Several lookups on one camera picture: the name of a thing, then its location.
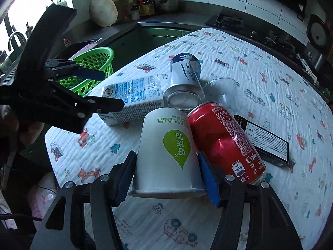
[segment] black box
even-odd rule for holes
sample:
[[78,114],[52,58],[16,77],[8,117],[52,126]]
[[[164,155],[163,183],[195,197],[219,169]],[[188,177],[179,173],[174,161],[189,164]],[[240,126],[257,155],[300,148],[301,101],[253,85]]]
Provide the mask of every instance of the black box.
[[234,117],[262,160],[279,167],[289,166],[289,143],[287,141],[239,115]]

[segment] window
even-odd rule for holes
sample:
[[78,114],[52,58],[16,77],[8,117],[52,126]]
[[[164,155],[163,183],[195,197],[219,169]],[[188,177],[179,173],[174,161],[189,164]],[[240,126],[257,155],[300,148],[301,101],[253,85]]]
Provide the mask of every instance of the window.
[[[46,7],[50,6],[52,2],[57,2],[57,0],[15,0],[8,10],[10,25],[14,25],[18,32],[25,35],[26,23],[35,27]],[[4,21],[0,24],[0,50],[6,50],[8,55],[13,51],[12,49],[8,52],[8,34]]]

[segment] small rectangular box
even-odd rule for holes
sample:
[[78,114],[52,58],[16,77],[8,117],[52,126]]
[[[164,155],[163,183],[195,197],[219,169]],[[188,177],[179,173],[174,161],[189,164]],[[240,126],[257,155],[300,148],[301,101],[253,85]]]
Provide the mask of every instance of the small rectangular box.
[[121,99],[125,103],[120,112],[99,114],[108,126],[144,119],[150,111],[164,107],[158,75],[105,86],[101,97]]
[[234,118],[245,131],[262,160],[280,167],[289,166],[287,141],[241,116],[235,115]]

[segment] pressure cooker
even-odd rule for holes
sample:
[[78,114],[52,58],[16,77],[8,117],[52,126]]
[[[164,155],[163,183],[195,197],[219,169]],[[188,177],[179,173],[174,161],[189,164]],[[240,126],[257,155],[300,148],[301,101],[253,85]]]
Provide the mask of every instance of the pressure cooker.
[[178,11],[178,0],[155,0],[156,8],[165,13]]

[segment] silver beer can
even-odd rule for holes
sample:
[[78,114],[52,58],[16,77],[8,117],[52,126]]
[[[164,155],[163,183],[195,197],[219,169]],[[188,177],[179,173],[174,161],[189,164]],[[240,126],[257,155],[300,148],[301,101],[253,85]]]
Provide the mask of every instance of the silver beer can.
[[200,73],[200,62],[194,55],[182,53],[172,58],[168,88],[163,93],[166,107],[189,113],[203,103],[205,95],[199,83]]

